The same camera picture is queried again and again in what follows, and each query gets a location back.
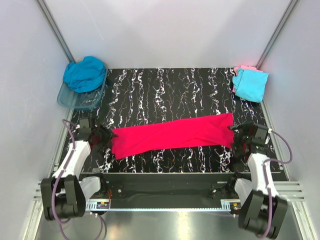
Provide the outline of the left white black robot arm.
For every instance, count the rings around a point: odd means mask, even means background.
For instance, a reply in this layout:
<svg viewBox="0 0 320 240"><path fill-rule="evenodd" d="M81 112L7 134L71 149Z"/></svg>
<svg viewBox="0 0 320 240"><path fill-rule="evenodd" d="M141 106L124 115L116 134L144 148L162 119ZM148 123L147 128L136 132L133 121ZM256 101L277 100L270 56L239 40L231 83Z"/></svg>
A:
<svg viewBox="0 0 320 240"><path fill-rule="evenodd" d="M112 145L116 134L99 124L93 117L79 120L74 130L71 122L62 120L71 143L57 171L40 183L44 217L48 221L65 223L85 214L86 203L91 197L103 198L109 193L108 183L102 173L79 179L89 158L99 158L104 148Z"/></svg>

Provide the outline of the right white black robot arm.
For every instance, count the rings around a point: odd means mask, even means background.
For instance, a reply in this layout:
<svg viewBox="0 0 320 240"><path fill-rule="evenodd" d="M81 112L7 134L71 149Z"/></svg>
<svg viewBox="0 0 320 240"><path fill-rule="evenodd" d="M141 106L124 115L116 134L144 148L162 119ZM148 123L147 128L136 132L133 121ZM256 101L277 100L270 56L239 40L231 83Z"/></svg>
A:
<svg viewBox="0 0 320 240"><path fill-rule="evenodd" d="M239 198L239 228L258 238L275 240L288 210L288 202L280 197L273 182L271 162L278 162L268 147L272 129L253 122L229 126L234 133L232 153L244 157L250 179L238 175L227 185L228 195Z"/></svg>

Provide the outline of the red t shirt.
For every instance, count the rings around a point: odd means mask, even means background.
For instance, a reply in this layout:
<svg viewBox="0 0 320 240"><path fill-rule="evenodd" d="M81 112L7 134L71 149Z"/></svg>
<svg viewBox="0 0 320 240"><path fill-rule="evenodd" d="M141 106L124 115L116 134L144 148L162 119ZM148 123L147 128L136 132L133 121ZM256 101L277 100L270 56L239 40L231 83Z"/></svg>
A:
<svg viewBox="0 0 320 240"><path fill-rule="evenodd" d="M115 128L111 153L117 160L153 150L203 146L231 147L232 113L185 118L164 123Z"/></svg>

